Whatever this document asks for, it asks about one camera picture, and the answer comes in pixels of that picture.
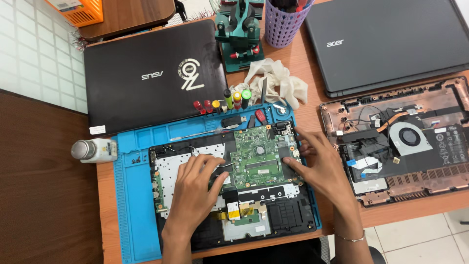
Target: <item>tiled wall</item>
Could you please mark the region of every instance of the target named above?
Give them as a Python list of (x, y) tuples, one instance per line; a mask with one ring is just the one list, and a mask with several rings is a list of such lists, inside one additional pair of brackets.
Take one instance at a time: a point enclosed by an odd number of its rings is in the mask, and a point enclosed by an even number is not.
[(83, 55), (44, 0), (0, 0), (0, 88), (87, 113)]

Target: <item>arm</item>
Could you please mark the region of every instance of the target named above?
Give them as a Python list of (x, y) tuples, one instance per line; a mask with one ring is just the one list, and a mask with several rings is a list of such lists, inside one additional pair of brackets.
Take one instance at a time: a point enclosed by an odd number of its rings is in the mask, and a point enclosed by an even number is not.
[(163, 263), (191, 263), (190, 238), (217, 202), (228, 172), (218, 176), (210, 191), (208, 181), (222, 158), (200, 154), (179, 166), (171, 212), (161, 233)]
[(300, 134), (298, 140), (304, 141), (300, 147), (300, 154), (315, 156), (315, 162), (310, 168), (301, 165), (293, 158), (284, 158), (283, 162), (298, 172), (316, 191), (331, 200), (334, 206), (336, 263), (372, 264), (366, 239), (357, 242), (343, 239), (362, 238), (363, 227), (358, 203), (344, 173), (339, 153), (323, 133), (306, 133), (298, 127), (295, 130)]

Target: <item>orange basket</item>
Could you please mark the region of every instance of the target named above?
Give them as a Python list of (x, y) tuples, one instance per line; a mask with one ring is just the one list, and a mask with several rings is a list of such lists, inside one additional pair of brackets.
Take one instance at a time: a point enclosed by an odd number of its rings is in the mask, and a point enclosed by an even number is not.
[(101, 0), (45, 0), (76, 27), (103, 22)]

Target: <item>white cloth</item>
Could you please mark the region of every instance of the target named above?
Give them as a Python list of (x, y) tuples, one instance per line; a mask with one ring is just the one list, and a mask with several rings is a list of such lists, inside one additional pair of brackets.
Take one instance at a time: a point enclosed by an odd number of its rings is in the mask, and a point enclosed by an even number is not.
[[(256, 74), (264, 74), (264, 77), (256, 76), (250, 85), (248, 82)], [(290, 104), (292, 109), (298, 109), (300, 103), (298, 99), (304, 103), (308, 102), (308, 84), (303, 82), (300, 78), (290, 76), (290, 71), (285, 68), (280, 60), (273, 61), (271, 58), (267, 58), (257, 62), (251, 62), (248, 75), (244, 79), (244, 83), (240, 83), (237, 86), (231, 86), (230, 90), (234, 92), (242, 92), (245, 89), (250, 88), (252, 96), (249, 100), (249, 105), (253, 105), (257, 99), (261, 98), (262, 95), (262, 83), (267, 78), (267, 89), (265, 92), (265, 100), (269, 103), (281, 101), (286, 105), (282, 98), (285, 98)], [(280, 94), (275, 90), (275, 86), (280, 85)]]

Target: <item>bracelet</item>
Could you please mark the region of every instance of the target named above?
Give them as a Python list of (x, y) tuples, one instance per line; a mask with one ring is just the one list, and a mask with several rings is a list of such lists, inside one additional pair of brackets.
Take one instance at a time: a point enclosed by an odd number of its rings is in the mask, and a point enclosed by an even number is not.
[(335, 233), (335, 231), (334, 231), (334, 234), (335, 234), (336, 236), (342, 238), (343, 240), (345, 240), (345, 241), (350, 241), (350, 242), (363, 241), (363, 239), (365, 239), (365, 230), (364, 230), (364, 229), (363, 229), (363, 236), (362, 236), (362, 238), (360, 238), (360, 239), (347, 239), (347, 238), (345, 238), (345, 237), (339, 236), (338, 234)]

